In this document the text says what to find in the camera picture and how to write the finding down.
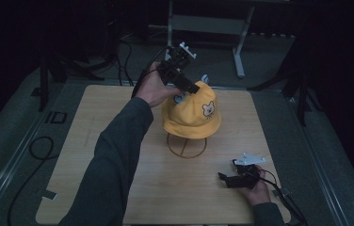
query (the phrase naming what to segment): black cable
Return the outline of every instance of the black cable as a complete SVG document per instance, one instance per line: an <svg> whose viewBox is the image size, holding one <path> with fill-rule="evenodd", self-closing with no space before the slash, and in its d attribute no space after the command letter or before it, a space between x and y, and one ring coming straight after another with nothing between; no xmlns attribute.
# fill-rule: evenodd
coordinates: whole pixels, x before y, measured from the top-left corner
<svg viewBox="0 0 354 226"><path fill-rule="evenodd" d="M304 224L307 225L307 221L306 219L304 218L304 215L303 213L300 211L300 209L298 208L297 204L294 202L294 200L291 198L290 195L286 195L286 197L288 198L288 200L294 205L294 207L297 209L297 211L300 213L300 215L303 217L304 219Z"/></svg>
<svg viewBox="0 0 354 226"><path fill-rule="evenodd" d="M118 66L119 66L119 67L118 67L118 69L119 69L119 72L118 72L119 84L122 86L121 73L124 73L124 74L126 75L126 77L127 77L127 81L128 81L128 83L129 83L129 85L130 85L131 87L133 87L133 86L134 86L134 82L133 82L133 80L131 79L130 75L129 75L128 72L127 72L127 62L128 62L128 60L129 60L129 58L130 58L130 55L131 55L131 53L132 53L132 48L131 48L131 45L130 45L130 44L128 44L127 42L125 42L125 41L123 41L123 40L121 40L121 43L126 44L126 45L129 47L129 53L128 53L128 55L127 55L127 58L126 58L125 61L124 61L124 65L123 65L123 66L121 66L121 59L120 59L119 55L116 55L116 59L117 59Z"/></svg>
<svg viewBox="0 0 354 226"><path fill-rule="evenodd" d="M128 60L130 58L130 55L131 55L131 52L132 52L132 48L131 48L131 45L129 43L127 43L126 41L124 41L124 40L121 40L121 43L127 45L128 48L129 48L129 52L128 52L127 58L124 61L124 72L126 74L126 77L127 77L128 81L129 81L130 86L133 87L134 86L133 80L131 79L130 75L127 72L127 62L128 62Z"/></svg>
<svg viewBox="0 0 354 226"><path fill-rule="evenodd" d="M48 139L50 142L51 142L51 147L47 153L47 155L45 155L45 157L39 157L37 155L35 155L33 153L33 144L40 140L40 139ZM54 150L54 141L50 138L50 137L47 137L47 136L44 136L44 137L37 137L35 139L33 139L28 147L28 150L30 152L30 154L36 158L36 159L39 159L41 160L41 163L34 169L34 171L27 177L27 179L24 181L24 183L22 184L22 186L19 188L18 192L16 192L16 195L13 197L13 200L12 202L10 203L10 206L9 206L9 209L8 209L8 216L7 216L7 222L8 222L8 226L11 226L12 225L12 222L11 222L11 214L12 214L12 209L13 209L13 206L15 205L15 202L18 200L22 190L24 189L24 187L27 185L27 183L31 180L31 178L37 173L37 171L39 171L39 169L41 168L41 166L45 163L45 161L47 160L50 160L50 159L54 159L54 158L57 158L59 157L59 154L56 154L54 156L51 156L51 153L52 151Z"/></svg>
<svg viewBox="0 0 354 226"><path fill-rule="evenodd" d="M146 75L148 75L148 74L150 74L150 73L159 71L159 70L165 70L165 69L172 68L172 67L174 67L175 65L176 65L176 64L174 63L174 64L170 64L170 65L168 65L168 66L166 66L166 67L158 67L158 68L156 68L156 69L153 69L152 71L146 72L144 76L146 76Z"/></svg>
<svg viewBox="0 0 354 226"><path fill-rule="evenodd" d="M153 56L153 58L151 59L151 61L147 64L147 67L145 68L145 71L147 72L150 68L151 65L156 61L156 59L159 57L159 55L161 55L163 52L165 52L168 49L168 47L163 48L161 50L159 50L156 55Z"/></svg>
<svg viewBox="0 0 354 226"><path fill-rule="evenodd" d="M260 169L260 171L268 172L273 178L274 178L274 183L277 184L277 178L274 176L274 174L268 170L265 169Z"/></svg>
<svg viewBox="0 0 354 226"><path fill-rule="evenodd" d="M261 179L265 182L268 182L269 184L271 184L272 186L274 186L274 188L276 189L276 191L279 194L280 200L282 202L282 204L289 210L289 212L291 212L294 217L296 219L298 219L300 222L304 223L304 225L307 225L306 219L304 216L302 216L300 213L297 212L297 209L294 209L292 207L292 205L285 199L285 196L282 194L281 190L279 187L277 187L277 185L275 185L274 183L271 183L270 181L266 180L266 179Z"/></svg>

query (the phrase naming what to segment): dark background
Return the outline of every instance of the dark background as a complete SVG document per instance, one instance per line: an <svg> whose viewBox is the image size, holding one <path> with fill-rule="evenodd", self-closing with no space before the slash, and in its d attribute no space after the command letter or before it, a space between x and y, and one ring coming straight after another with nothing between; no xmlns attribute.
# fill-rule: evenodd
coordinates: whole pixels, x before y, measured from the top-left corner
<svg viewBox="0 0 354 226"><path fill-rule="evenodd" d="M300 51L290 52L285 63L297 67L296 59L302 58L298 55L310 62L310 86L354 168L354 1L316 1L315 5L259 5L250 32L297 37ZM180 9L188 14L223 11L234 15L226 10L212 12L198 3ZM123 26L145 39L147 24L167 24L167 12L167 1L148 1L148 5L134 0L92 1L88 5L84 1L0 0L0 111L24 78L39 67L44 50L81 61L89 55L106 57L112 53L100 50L104 45L114 50ZM106 35L104 21L114 23L114 33Z"/></svg>

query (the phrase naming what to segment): yellow hat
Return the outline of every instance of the yellow hat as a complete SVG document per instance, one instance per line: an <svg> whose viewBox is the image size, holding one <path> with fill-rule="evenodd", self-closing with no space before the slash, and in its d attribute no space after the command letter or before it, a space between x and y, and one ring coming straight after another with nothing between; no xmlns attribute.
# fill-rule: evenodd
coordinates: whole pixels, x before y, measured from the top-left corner
<svg viewBox="0 0 354 226"><path fill-rule="evenodd" d="M196 83L197 93L182 93L162 104L163 128L178 137L206 138L221 125L217 96L205 83Z"/></svg>

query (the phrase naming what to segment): person's left hand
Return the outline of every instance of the person's left hand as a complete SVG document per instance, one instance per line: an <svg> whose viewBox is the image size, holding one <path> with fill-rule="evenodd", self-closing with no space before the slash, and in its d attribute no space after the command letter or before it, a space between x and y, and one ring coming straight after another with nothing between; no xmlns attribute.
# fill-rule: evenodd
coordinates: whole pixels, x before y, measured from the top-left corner
<svg viewBox="0 0 354 226"><path fill-rule="evenodd" d="M159 62L154 62L151 65L151 73L145 76L136 95L136 97L146 101L150 107L158 106L168 97L181 93L181 91L177 88L171 88L163 85L160 74L156 71L156 67L158 65Z"/></svg>

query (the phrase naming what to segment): gray sweater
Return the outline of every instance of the gray sweater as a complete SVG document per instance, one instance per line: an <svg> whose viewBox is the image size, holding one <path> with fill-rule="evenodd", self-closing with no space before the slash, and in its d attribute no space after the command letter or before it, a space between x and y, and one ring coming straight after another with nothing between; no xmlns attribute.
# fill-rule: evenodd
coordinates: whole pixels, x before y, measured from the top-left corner
<svg viewBox="0 0 354 226"><path fill-rule="evenodd" d="M145 101L135 97L127 103L100 134L72 207L59 225L122 225L141 142L152 122ZM253 211L256 225L284 225L274 203Z"/></svg>

